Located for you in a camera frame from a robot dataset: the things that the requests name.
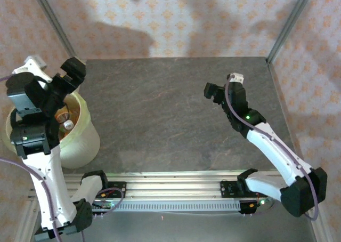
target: white plastic part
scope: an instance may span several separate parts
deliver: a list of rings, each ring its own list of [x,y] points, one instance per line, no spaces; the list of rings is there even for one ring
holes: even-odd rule
[[[82,185],[79,187],[77,192],[71,198],[72,202],[80,201],[85,198],[87,202],[92,205],[98,192],[102,189],[103,184],[101,177],[98,175],[92,175],[82,179]]]
[[[43,152],[30,154],[27,156],[27,159],[23,160],[23,162],[42,177],[46,178],[45,182],[47,183],[52,196],[57,228],[62,227],[66,222],[71,223],[75,218],[77,211],[76,207],[70,200],[68,190],[66,188],[60,163],[60,147],[54,147],[49,155],[45,155]],[[44,188],[40,181],[32,175],[31,177],[42,213],[42,227],[46,227],[51,230],[53,227],[52,222],[50,221],[50,211]]]
[[[271,177],[260,172],[249,175],[245,182],[250,191],[265,194],[279,202],[281,202],[280,189],[287,186],[282,177]]]
[[[25,64],[15,70],[13,70],[12,74],[18,74],[21,72],[30,72],[35,76],[39,76],[40,78],[44,79],[48,83],[52,81],[52,78],[43,72],[46,68],[46,63],[39,55],[30,55],[25,59]],[[45,86],[44,82],[39,81],[42,87]]]
[[[256,125],[260,130],[268,133],[272,137],[276,138],[279,142],[281,142],[286,149],[291,152],[291,154],[296,158],[300,166],[309,174],[311,172],[311,165],[304,162],[301,158],[299,158],[288,146],[286,146],[282,140],[274,133],[271,129],[271,126],[268,123],[259,123]],[[285,180],[288,186],[292,185],[296,179],[295,177],[304,177],[304,174],[295,163],[291,160],[291,158],[279,148],[279,146],[270,141],[263,134],[258,133],[255,130],[250,130],[247,134],[247,140],[253,143],[262,153],[271,161],[271,163],[276,167],[276,169],[280,172],[283,179]]]
[[[244,82],[244,75],[240,73],[231,73],[230,75],[234,75],[234,78],[231,78],[230,82],[239,82],[243,84]]]
[[[73,129],[73,127],[75,126],[74,123],[72,122],[72,120],[67,120],[63,123],[63,126],[65,127],[65,129],[67,130],[71,130]]]
[[[91,122],[89,110],[84,99],[73,92],[65,98],[65,102],[72,109],[75,104],[80,107],[79,119],[72,131],[60,141],[60,158],[62,167],[79,168],[92,161],[100,149],[100,137]],[[11,112],[7,116],[5,129],[2,130],[4,144],[14,153],[17,153],[11,144],[10,135]]]

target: wall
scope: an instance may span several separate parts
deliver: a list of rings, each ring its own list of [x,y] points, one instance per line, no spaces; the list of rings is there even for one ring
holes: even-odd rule
[[[36,0],[0,0],[0,77],[8,76],[30,54],[39,54],[53,75],[67,54]],[[0,129],[12,108],[4,82],[0,82]],[[0,143],[2,157],[18,158]],[[1,241],[13,241],[21,218],[23,202],[32,186],[28,174],[15,166],[0,163]]]
[[[48,1],[82,59],[267,56],[296,2]]]
[[[340,3],[311,0],[274,62],[296,148],[328,173],[325,205],[334,241],[341,238]]]

